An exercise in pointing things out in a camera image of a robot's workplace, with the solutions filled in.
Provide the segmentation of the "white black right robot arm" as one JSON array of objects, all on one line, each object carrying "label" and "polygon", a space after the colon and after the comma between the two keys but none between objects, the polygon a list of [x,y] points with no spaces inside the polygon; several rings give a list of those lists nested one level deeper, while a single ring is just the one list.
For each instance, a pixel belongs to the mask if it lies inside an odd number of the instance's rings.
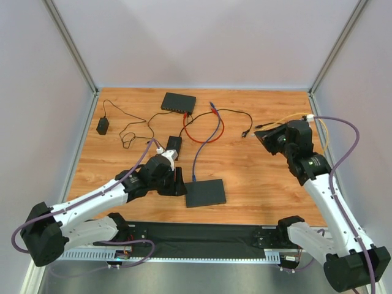
[{"label": "white black right robot arm", "polygon": [[323,266],[325,277],[335,291],[355,291],[369,285],[375,293],[376,283],[391,255],[386,247],[376,246],[366,234],[336,186],[334,174],[345,159],[331,166],[323,155],[314,151],[309,123],[316,119],[314,115],[306,115],[254,133],[270,154],[279,153],[286,158],[290,173],[314,200],[331,237],[317,233],[299,216],[281,219],[278,226],[285,239]]}]

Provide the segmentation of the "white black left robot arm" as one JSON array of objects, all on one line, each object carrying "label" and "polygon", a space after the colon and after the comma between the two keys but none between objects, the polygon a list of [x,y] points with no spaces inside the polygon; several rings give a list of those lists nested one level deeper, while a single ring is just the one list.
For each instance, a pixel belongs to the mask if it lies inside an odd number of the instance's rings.
[{"label": "white black left robot arm", "polygon": [[36,204],[20,230],[35,266],[47,266],[75,247],[112,242],[123,236],[125,221],[120,214],[92,219],[103,211],[144,197],[150,191],[164,196],[185,195],[182,169],[175,166],[177,157],[171,149],[141,166],[122,171],[102,187],[74,200],[52,207],[44,202]]}]

